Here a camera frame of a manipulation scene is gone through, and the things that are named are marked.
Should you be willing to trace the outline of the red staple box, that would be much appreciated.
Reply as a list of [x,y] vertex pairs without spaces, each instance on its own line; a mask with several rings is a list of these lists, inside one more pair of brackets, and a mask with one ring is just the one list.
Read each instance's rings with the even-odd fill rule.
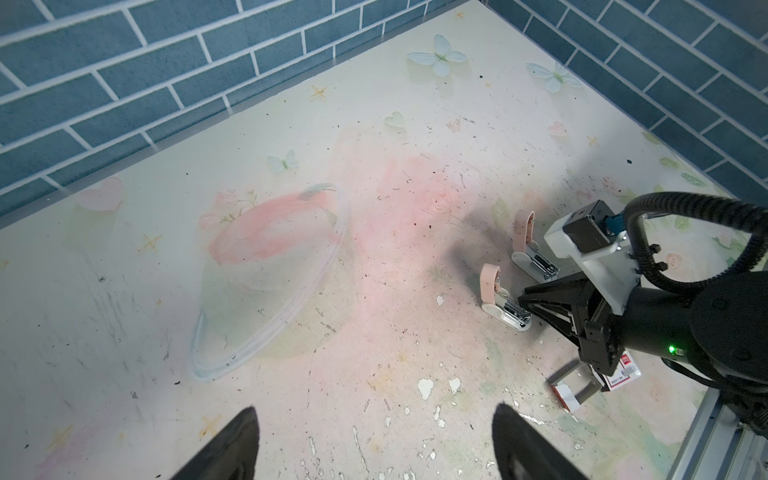
[[598,372],[594,367],[591,371],[603,392],[614,391],[629,383],[639,379],[642,376],[637,362],[628,351],[624,351],[619,358],[616,369],[612,375],[605,375]]

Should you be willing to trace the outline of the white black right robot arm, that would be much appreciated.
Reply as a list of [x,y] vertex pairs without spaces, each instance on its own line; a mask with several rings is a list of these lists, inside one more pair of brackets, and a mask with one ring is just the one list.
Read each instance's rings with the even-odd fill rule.
[[[645,221],[674,215],[748,235],[722,272],[698,281],[667,276]],[[626,350],[659,357],[670,369],[719,393],[758,435],[767,432],[767,211],[735,199],[649,193],[620,213],[596,201],[556,222],[547,243],[578,272],[526,288],[521,307],[573,343],[582,361],[610,375]]]

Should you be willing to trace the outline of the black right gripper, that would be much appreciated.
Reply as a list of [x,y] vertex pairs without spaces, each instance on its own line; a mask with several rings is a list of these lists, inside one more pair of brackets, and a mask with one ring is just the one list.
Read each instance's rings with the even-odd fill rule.
[[584,273],[527,287],[518,301],[577,346],[598,373],[615,373],[623,353],[618,318]]

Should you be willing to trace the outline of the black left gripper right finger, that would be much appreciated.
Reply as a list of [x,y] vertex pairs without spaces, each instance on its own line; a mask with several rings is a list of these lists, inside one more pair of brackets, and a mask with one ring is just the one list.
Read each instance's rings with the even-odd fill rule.
[[491,429],[502,479],[588,479],[508,404],[497,405]]

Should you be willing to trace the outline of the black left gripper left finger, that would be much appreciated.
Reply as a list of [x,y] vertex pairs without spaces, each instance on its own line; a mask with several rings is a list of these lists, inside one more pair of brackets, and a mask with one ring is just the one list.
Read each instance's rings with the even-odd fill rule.
[[175,473],[172,480],[254,479],[259,443],[257,411],[254,406],[248,406]]

